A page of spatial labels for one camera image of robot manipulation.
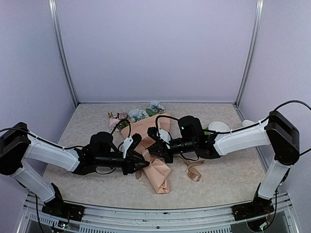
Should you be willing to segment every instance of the ribbon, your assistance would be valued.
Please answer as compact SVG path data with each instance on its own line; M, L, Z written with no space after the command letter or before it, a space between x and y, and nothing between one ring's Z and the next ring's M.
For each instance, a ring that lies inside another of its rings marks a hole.
M187 165L186 174L190 180L195 182L200 181L202 175L195 167L202 165L204 163L204 160L190 162L189 160L182 158L180 155L175 155L174 158L182 159L182 161Z

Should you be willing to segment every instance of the beige carpet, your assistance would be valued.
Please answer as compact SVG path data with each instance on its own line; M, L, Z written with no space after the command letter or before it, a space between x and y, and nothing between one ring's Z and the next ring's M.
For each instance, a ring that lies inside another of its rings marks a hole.
M242 125L231 104L164 103L166 112L180 118L186 115L198 117L205 128L212 121L222 121L234 129ZM128 112L145 109L147 103L80 104L66 127L59 144L64 146L86 145L90 137L99 131L108 131L108 112ZM176 122L172 121L171 134L179 137ZM114 143L122 140L121 133L114 133ZM88 174L79 176L49 165L44 178L57 185L65 200L100 206L138 209L178 209L208 207L247 201L253 198L264 171L255 149L247 149L205 160L198 170L199 182L191 181L186 166L180 159L168 164L171 192L155 194L147 178L136 180L134 174L123 176L121 169L109 175Z

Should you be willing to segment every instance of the pink flower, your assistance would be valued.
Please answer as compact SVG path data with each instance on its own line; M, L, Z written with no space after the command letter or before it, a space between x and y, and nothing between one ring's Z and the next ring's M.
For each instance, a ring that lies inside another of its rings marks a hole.
M120 121L120 120L117 119L117 118L110 118L109 127L110 127L111 129L115 128L119 121Z

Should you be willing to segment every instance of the wire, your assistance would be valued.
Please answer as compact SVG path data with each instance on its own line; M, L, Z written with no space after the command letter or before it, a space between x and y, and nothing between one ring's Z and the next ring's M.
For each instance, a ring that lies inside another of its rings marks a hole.
M186 159L186 160L189 160L189 161L198 161L199 160L199 157L197 156L197 159L190 159L190 158L186 158L183 153L180 153L180 156L183 158L183 159Z
M62 147L62 146L60 146L60 145L58 145L58 144L55 144L55 143L53 143L53 142L49 142L49 141L47 141L47 140L45 140L45 139L43 139L43 138L41 138L41 137L38 137L38 136L32 134L31 132L29 132L29 131L27 131L27 130L19 129L19 128L5 128L5 129L0 130L0 133L3 132L3 131L8 131L8 130L22 131L22 132L24 132L24 133L30 135L31 137L34 137L35 139L38 139L39 141L45 142L45 143L47 143L47 144L49 144L49 145L51 145L51 146L54 146L54 147L57 147L57 148L60 148L60 149L63 149L63 150L69 150L69 149L73 149L73 148L77 148L77 147L83 148L83 146Z
M127 137L131 136L131 130L132 130L132 128L131 128L131 123L130 123L130 121L129 121L128 119L122 119L122 120L120 120L120 121L116 124L116 126L113 128L113 130L111 131L110 134L113 134L113 133L115 132L115 130L117 129L117 127L118 127L122 122L125 122L125 121L128 123L128 126L129 126L129 132L128 132L128 136L127 136Z
M257 126L257 125L259 125L260 123L265 122L265 121L268 120L268 119L271 117L271 115L272 115L273 113L275 113L279 108L281 108L281 107L283 107L283 106L285 106L285 105L287 105L287 104L290 104L290 103L300 103L300 104L302 104L302 105L305 105L305 106L311 111L311 107L310 107L309 105L307 105L305 102L300 101L300 100L290 100L290 101L284 102L284 103L280 104L278 107L276 107L276 108L275 108L264 120L262 120L261 122L257 122L257 123L255 123L255 124L252 124L252 125L249 125L249 126L246 126L246 127L242 127L242 128L236 129L236 130L232 130L232 131L227 131L227 132L217 132L217 131L205 130L205 129L203 129L203 131L204 131L204 132L209 132L209 133L217 133L217 134L228 134L228 133L235 133L235 132L238 132L238 131L246 130L246 129L252 128L252 127L254 127L254 126ZM310 151L311 151L311 148L309 148L309 149L307 149L306 151L302 152L299 156L304 155L304 154L306 154L306 153L308 153L308 152L310 152Z
M155 127L156 127L156 131L157 131L157 134L158 134L158 135L159 135L159 124L158 124L158 120L159 120L159 118L161 118L161 117L163 117L163 118L169 118L169 119L173 119L173 120L179 121L179 119L174 118L174 117L172 117L172 116L158 115L158 116L156 117L156 119L155 119Z
M118 151L120 151L120 147L123 145L124 142L121 142L119 145L118 145Z
M268 228L272 225L274 219L276 218L276 208L277 208L277 189L276 189L276 207L275 207L275 209L274 209L274 215L273 215L273 218L272 218L271 222L269 223L269 225L268 225L265 229L263 229L264 231L265 231L266 229L268 229Z
M97 174L100 174L100 175L108 175L108 174L111 174L112 172L114 172L117 168L115 167L112 171L110 172L107 172L107 173L99 173L97 171L95 171Z
M40 230L42 233L45 233L43 228L42 228L41 222L40 222L40 216L39 216L39 210L38 210L38 196L36 194L35 194L35 208L36 208L36 212L37 212L37 218L38 218Z

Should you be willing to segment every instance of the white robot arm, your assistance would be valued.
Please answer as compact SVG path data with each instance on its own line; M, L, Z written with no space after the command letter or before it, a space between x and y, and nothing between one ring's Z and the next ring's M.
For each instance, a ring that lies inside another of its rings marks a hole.
M178 120L181 138L171 139L157 127L148 129L148 135L155 140L148 148L149 153L163 157L166 163L173 162L174 154L194 151L198 158L216 159L234 151L272 145L275 158L253 201L233 206L233 213L236 220L242 220L273 212L271 198L299 159L299 131L294 125L278 111L273 111L267 120L253 125L205 135L199 119L185 116L175 120Z
M176 139L171 139L169 133L162 129L149 128L147 133L155 140L148 148L150 154L172 163L174 154L194 151L203 159L216 159L237 150L271 144L275 159L259 185L254 200L233 206L233 213L236 220L242 220L273 212L271 198L287 177L291 166L299 159L299 132L283 115L274 111L269 115L269 120L210 135L205 135L200 120L192 116L179 119L178 126L182 137ZM110 133L99 132L81 149L65 148L38 137L28 131L25 123L19 123L0 137L0 174L13 177L38 195L45 202L42 209L44 213L64 218L68 213L75 213L71 219L81 221L83 206L63 202L58 188L44 181L25 159L39 160L79 175L95 172L98 166L120 167L127 175L149 165L142 155L134 151L141 141L139 134L125 139L123 152L112 141Z
M98 166L120 167L127 175L149 165L134 151L141 141L139 134L125 139L123 152L112 141L110 133L99 132L81 149L77 148L80 146L65 148L38 137L21 122L0 137L0 174L11 176L34 192L45 203L44 213L64 218L70 213L71 219L81 221L83 206L63 202L56 185L46 182L26 159L52 164L78 175L96 172Z

